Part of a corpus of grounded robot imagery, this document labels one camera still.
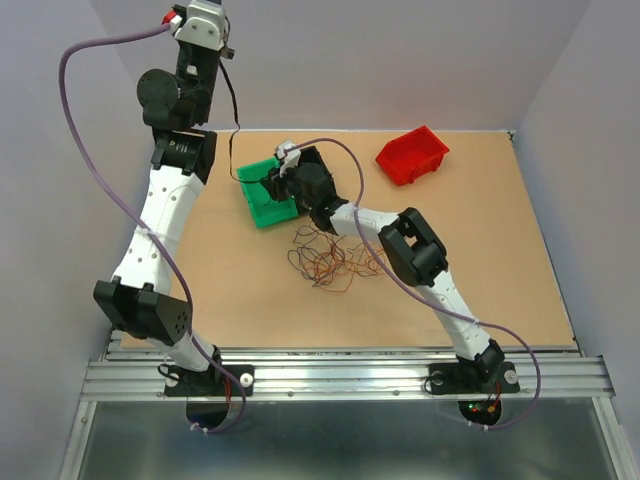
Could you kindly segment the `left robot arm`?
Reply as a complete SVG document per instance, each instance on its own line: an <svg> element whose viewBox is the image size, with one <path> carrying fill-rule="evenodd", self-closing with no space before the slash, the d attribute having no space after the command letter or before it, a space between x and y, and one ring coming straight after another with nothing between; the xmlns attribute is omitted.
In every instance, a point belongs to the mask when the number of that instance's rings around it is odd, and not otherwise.
<svg viewBox="0 0 640 480"><path fill-rule="evenodd" d="M223 50L182 41L173 72L151 69L140 77L137 99L155 142L147 196L122 261L111 280L94 288L116 329L160 348L202 394L221 386L223 371L211 362L214 347L192 330L192 306L170 294L171 265L214 163L217 135L201 127Z"/></svg>

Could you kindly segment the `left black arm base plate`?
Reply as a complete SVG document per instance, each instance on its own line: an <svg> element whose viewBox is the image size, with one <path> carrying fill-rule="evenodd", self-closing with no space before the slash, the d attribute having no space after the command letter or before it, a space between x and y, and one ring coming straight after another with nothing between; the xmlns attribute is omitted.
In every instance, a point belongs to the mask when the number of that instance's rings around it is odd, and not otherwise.
<svg viewBox="0 0 640 480"><path fill-rule="evenodd" d="M193 372L173 364L157 367L164 378L167 397L240 397L239 386L213 367L205 372Z"/></svg>

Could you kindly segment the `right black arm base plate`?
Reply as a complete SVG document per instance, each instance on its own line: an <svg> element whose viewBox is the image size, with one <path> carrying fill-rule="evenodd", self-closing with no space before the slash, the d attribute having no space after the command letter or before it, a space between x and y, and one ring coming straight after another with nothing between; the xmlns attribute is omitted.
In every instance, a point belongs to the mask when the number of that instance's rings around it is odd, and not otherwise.
<svg viewBox="0 0 640 480"><path fill-rule="evenodd" d="M433 395L472 395L518 393L519 378L512 362L504 362L488 380L483 380L471 367L460 363L434 363L428 366L424 389Z"/></svg>

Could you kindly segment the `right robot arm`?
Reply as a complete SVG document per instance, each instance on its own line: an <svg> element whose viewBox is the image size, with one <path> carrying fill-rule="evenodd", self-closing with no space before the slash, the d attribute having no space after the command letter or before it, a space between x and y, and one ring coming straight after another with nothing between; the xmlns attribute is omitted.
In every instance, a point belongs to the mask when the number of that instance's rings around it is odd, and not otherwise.
<svg viewBox="0 0 640 480"><path fill-rule="evenodd" d="M417 209L387 213L362 208L341 198L326 167L313 162L285 173L274 167L260 184L274 201L293 199L319 230L358 236L366 248L373 242L382 247L386 255L382 268L435 311L452 342L458 364L450 374L437 373L438 380L454 380L469 393L495 383L504 353L472 317L449 271L443 242Z"/></svg>

